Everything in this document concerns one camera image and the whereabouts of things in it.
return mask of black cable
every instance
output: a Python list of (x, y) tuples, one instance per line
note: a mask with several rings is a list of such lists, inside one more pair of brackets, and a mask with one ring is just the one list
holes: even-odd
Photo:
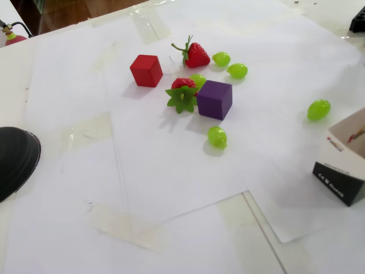
[(15, 22), (15, 23), (12, 23), (11, 24), (13, 27), (15, 26), (15, 25), (22, 25), (23, 27), (24, 27), (24, 29), (26, 30), (26, 32), (28, 33), (28, 35), (29, 35), (29, 38), (32, 38), (32, 37), (34, 37), (34, 35), (32, 35), (32, 33), (30, 32), (30, 30), (28, 30), (28, 28), (22, 23), (22, 22)]

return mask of strawberry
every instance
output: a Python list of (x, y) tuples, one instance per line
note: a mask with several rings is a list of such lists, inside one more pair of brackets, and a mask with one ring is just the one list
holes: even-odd
[(171, 89), (173, 90), (174, 88), (180, 88), (182, 86), (188, 86), (188, 87), (196, 87), (196, 84), (193, 80), (189, 79), (189, 78), (177, 78), (171, 85)]
[(192, 43), (189, 47), (190, 40), (193, 36), (188, 38), (188, 43), (185, 43), (185, 50), (176, 47), (174, 44), (171, 44), (177, 50), (182, 51), (182, 55), (184, 58), (182, 59), (182, 64), (187, 65), (190, 68), (205, 66), (210, 63), (210, 57), (206, 53), (206, 51), (200, 46), (198, 43)]

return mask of box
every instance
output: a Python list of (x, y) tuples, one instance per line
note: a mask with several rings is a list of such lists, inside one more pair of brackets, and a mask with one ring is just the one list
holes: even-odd
[(365, 108), (326, 131), (313, 174), (348, 206), (365, 197)]
[(223, 120), (232, 106), (232, 85), (207, 80), (196, 100), (200, 115)]
[(138, 55), (131, 72), (137, 85), (142, 87), (156, 87), (163, 75), (159, 59), (154, 55)]

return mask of green grape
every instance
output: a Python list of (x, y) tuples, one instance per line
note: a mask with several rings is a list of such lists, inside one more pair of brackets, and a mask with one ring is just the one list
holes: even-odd
[(326, 100), (314, 101), (308, 108), (307, 117), (310, 120), (320, 120), (331, 110), (331, 104)]
[(209, 129), (208, 140), (215, 147), (225, 148), (227, 146), (227, 135), (220, 127), (211, 127)]
[(220, 53), (214, 54), (212, 59), (215, 61), (217, 66), (224, 67), (230, 62), (230, 56), (228, 53), (221, 51)]
[(190, 79), (195, 82), (196, 87), (198, 88), (201, 88), (206, 82), (204, 75), (201, 74), (193, 74), (192, 76), (190, 76)]
[(233, 64), (228, 69), (230, 76), (233, 78), (241, 79), (246, 76), (248, 68), (244, 64)]

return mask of red cube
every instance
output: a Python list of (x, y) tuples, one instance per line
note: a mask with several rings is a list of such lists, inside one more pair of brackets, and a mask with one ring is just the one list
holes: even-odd
[(138, 55), (131, 65), (133, 77), (138, 86), (156, 87), (162, 78), (162, 69), (157, 56)]

